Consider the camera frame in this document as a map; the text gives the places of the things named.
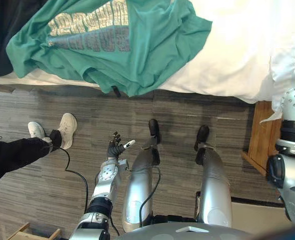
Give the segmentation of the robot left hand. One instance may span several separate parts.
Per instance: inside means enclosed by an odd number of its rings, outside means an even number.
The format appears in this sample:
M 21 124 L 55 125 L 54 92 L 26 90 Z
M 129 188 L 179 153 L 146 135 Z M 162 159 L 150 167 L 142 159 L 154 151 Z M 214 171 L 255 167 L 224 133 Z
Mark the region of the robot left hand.
M 109 158 L 115 158 L 118 159 L 119 156 L 128 148 L 133 146 L 136 141 L 130 140 L 129 142 L 125 144 L 120 144 L 121 142 L 121 135 L 115 131 L 112 134 L 111 139 L 109 140 L 108 147 L 107 147 L 107 152 L 106 152 L 106 157 Z

